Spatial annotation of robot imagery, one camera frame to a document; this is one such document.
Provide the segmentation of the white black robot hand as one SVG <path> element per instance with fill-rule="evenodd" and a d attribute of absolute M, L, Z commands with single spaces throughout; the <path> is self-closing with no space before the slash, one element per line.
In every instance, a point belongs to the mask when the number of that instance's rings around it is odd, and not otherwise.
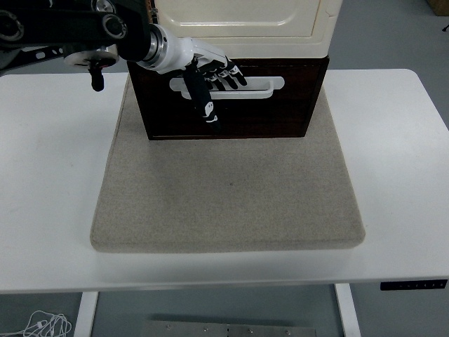
<path fill-rule="evenodd" d="M 221 131 L 210 89 L 223 91 L 224 82 L 234 90 L 247 81 L 237 65 L 224 52 L 210 44 L 190 37 L 179 38 L 161 25 L 151 25 L 156 39 L 151 52 L 150 68 L 159 74 L 180 71 L 195 110 L 216 133 Z"/>

